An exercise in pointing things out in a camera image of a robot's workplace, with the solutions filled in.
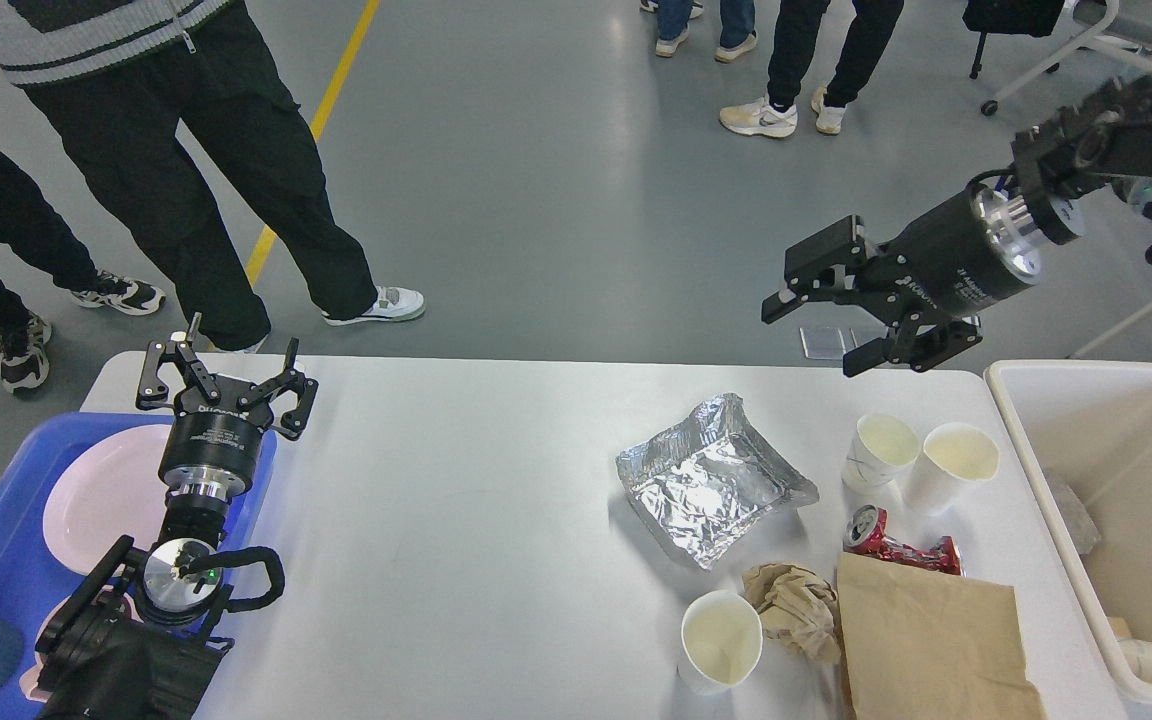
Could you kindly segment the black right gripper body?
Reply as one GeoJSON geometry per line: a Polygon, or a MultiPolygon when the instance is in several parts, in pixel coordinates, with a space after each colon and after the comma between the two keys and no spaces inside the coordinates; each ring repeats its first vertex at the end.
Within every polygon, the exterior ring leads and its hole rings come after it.
{"type": "Polygon", "coordinates": [[[1043,281],[1046,238],[1025,200],[964,190],[905,225],[861,270],[861,305],[965,318],[1043,281]]]}

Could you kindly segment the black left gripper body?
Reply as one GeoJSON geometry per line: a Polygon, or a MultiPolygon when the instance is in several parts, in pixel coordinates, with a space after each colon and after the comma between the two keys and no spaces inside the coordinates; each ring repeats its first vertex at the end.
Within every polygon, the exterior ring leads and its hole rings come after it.
{"type": "Polygon", "coordinates": [[[210,400],[200,388],[179,392],[174,420],[160,461],[160,479],[173,491],[215,484],[225,497],[250,491],[262,448],[262,434],[273,423],[268,404],[241,410],[236,396],[210,400]]]}

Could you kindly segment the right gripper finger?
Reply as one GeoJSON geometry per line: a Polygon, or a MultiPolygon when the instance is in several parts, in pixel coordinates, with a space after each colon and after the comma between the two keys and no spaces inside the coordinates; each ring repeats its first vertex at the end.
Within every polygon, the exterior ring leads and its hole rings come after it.
{"type": "Polygon", "coordinates": [[[855,214],[787,247],[782,283],[761,301],[763,323],[776,323],[810,302],[859,306],[861,297],[867,293],[858,288],[861,272],[877,256],[864,220],[855,214]]]}
{"type": "Polygon", "coordinates": [[[916,328],[916,320],[920,319],[922,314],[905,316],[884,336],[867,340],[846,353],[842,373],[851,378],[882,364],[929,372],[982,341],[979,316],[937,323],[925,331],[916,328]]]}

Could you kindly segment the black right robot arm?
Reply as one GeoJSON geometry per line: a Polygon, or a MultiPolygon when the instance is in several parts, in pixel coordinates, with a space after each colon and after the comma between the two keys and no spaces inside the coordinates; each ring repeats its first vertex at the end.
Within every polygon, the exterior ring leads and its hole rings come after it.
{"type": "Polygon", "coordinates": [[[888,241],[849,215],[788,247],[763,323],[809,302],[861,306],[884,333],[846,353],[847,377],[882,364],[929,372],[977,344],[983,310],[1041,282],[1043,247],[1083,236],[1079,197],[1111,185],[1152,220],[1152,76],[1107,81],[1018,132],[998,177],[1002,190],[979,174],[888,241]]]}

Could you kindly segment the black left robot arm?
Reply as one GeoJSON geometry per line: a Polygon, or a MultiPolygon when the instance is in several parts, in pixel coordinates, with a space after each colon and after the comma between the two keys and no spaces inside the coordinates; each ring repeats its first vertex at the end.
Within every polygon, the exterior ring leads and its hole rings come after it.
{"type": "Polygon", "coordinates": [[[234,498],[252,488],[262,439],[305,432],[317,382],[296,366],[300,342],[264,382],[217,374],[195,351],[200,318],[146,348],[136,406],[169,407],[160,461],[159,537],[122,536],[41,629],[41,719],[189,719],[233,647],[225,612],[260,611],[285,592],[278,552],[223,550],[234,498]]]}

